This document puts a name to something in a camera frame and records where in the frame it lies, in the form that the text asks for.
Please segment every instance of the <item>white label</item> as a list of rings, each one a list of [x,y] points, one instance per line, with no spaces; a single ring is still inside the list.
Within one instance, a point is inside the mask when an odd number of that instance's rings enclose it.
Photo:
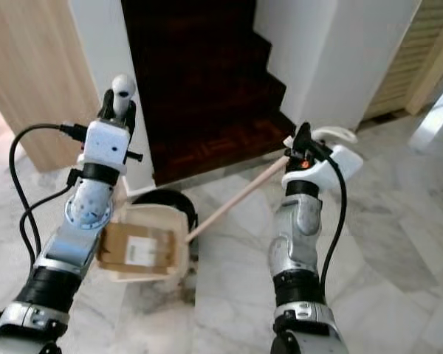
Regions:
[[[153,238],[129,236],[126,244],[125,264],[133,266],[154,266],[156,263],[157,241]]]

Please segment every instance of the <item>cable connector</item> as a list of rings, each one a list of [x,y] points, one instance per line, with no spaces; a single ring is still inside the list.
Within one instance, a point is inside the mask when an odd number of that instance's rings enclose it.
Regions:
[[[67,176],[67,186],[68,187],[73,187],[75,186],[75,184],[77,183],[77,179],[82,177],[82,171],[78,170],[76,168],[72,168],[69,171],[69,175]]]
[[[87,127],[84,125],[63,123],[59,126],[59,130],[78,142],[86,141]]]

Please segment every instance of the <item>wooden stick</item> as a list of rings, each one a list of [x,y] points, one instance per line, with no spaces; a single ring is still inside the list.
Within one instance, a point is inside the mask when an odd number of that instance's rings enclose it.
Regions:
[[[195,237],[197,237],[200,232],[206,230],[212,223],[217,221],[224,213],[233,208],[237,203],[245,199],[253,190],[256,190],[259,186],[261,186],[264,182],[266,182],[269,178],[271,178],[276,172],[278,172],[281,168],[283,168],[287,162],[289,161],[289,157],[282,156],[279,160],[277,160],[274,164],[271,165],[267,170],[265,170],[261,175],[259,175],[254,181],[248,184],[244,189],[242,189],[237,195],[231,198],[226,204],[222,205],[216,212],[214,212],[206,221],[201,223],[199,227],[193,230],[187,237],[185,238],[185,242],[191,242]]]

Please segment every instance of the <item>staircase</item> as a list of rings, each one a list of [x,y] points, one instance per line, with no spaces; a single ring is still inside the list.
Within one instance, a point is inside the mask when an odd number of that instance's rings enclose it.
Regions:
[[[295,126],[255,0],[122,5],[158,185],[282,148]]]

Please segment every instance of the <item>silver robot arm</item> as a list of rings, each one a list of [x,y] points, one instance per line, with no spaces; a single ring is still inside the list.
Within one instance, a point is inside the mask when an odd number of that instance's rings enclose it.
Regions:
[[[321,233],[320,191],[338,182],[332,166],[312,149],[316,139],[332,135],[354,140],[354,134],[327,128],[310,134],[302,125],[290,141],[290,161],[283,177],[286,196],[275,215],[276,234],[269,248],[269,269],[276,305],[272,354],[346,354],[332,310],[326,304],[317,271],[317,240]],[[342,145],[315,145],[337,162],[344,179],[361,167],[363,160]]]
[[[0,354],[61,353],[56,344],[67,329],[69,309],[113,212],[111,196],[126,173],[136,107],[134,81],[116,77],[99,119],[84,128],[80,183],[64,207],[64,220],[33,265],[26,285],[0,312]]]

